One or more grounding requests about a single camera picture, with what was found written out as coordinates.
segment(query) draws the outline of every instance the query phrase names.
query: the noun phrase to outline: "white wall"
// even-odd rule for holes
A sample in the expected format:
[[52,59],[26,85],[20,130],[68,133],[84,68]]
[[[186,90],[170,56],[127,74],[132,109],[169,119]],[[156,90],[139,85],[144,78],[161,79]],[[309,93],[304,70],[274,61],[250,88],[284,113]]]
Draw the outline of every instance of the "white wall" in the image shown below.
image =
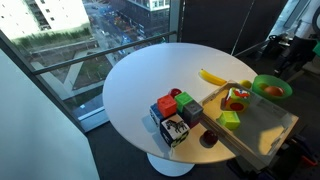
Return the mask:
[[87,138],[0,49],[0,179],[99,179]]

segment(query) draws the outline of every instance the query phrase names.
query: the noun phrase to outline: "small box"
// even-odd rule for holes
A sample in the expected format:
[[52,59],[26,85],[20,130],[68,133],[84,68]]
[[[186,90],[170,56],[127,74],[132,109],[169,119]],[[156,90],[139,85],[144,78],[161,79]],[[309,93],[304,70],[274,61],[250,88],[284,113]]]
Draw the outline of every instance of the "small box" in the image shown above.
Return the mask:
[[164,118],[177,112],[177,103],[170,95],[165,95],[157,100],[158,109]]
[[159,127],[159,124],[162,120],[164,120],[164,117],[162,116],[161,112],[158,109],[157,103],[150,106],[149,109],[150,116],[153,119],[154,123]]
[[240,119],[235,111],[222,111],[217,122],[229,130],[235,130],[240,125]]
[[189,126],[178,115],[171,116],[160,123],[160,134],[169,147],[176,147],[189,134]]
[[225,99],[225,110],[243,112],[250,104],[248,91],[232,87]]
[[185,106],[186,104],[188,104],[189,102],[191,102],[193,99],[192,97],[186,93],[186,92],[182,92],[178,95],[176,95],[174,97],[174,100],[177,102],[177,106],[178,106],[178,111],[180,113],[182,113],[183,110],[183,106]]
[[182,111],[182,118],[190,127],[191,124],[195,125],[195,122],[199,122],[200,116],[203,112],[203,108],[195,100],[192,100],[191,102],[183,106]]

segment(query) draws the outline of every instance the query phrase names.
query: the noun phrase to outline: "green bowl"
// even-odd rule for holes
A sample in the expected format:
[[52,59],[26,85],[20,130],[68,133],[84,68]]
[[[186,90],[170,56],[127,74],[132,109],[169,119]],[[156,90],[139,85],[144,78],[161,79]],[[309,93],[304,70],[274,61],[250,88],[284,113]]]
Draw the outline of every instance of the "green bowl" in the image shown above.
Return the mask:
[[[263,90],[263,86],[277,86],[284,90],[284,93],[282,96],[273,96],[269,93],[266,93]],[[286,83],[285,81],[271,75],[258,75],[254,78],[252,83],[252,91],[256,94],[259,94],[260,96],[270,100],[270,101],[279,101],[284,100],[291,96],[292,94],[292,88],[291,86]]]

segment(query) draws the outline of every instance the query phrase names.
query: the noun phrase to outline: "banana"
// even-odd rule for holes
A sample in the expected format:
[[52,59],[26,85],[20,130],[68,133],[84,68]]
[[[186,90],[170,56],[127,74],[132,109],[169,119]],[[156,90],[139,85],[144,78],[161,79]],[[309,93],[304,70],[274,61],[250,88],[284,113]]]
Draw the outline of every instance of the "banana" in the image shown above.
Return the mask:
[[199,76],[204,79],[205,81],[208,81],[212,84],[218,85],[218,86],[222,86],[224,85],[227,81],[224,79],[221,79],[213,74],[210,74],[208,71],[201,69],[199,71]]

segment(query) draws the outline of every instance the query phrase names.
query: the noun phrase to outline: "green block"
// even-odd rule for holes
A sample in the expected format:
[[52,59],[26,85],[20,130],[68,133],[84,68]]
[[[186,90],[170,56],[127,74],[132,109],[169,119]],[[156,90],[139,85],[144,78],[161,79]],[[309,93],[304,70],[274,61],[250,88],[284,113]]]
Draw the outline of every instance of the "green block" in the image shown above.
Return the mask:
[[240,125],[240,119],[236,111],[222,111],[217,121],[229,130],[235,130]]
[[313,52],[320,56],[320,41],[317,41],[317,45],[313,48]]
[[193,99],[188,93],[182,92],[176,95],[174,100],[177,102],[177,109],[182,113],[183,106],[191,102]]

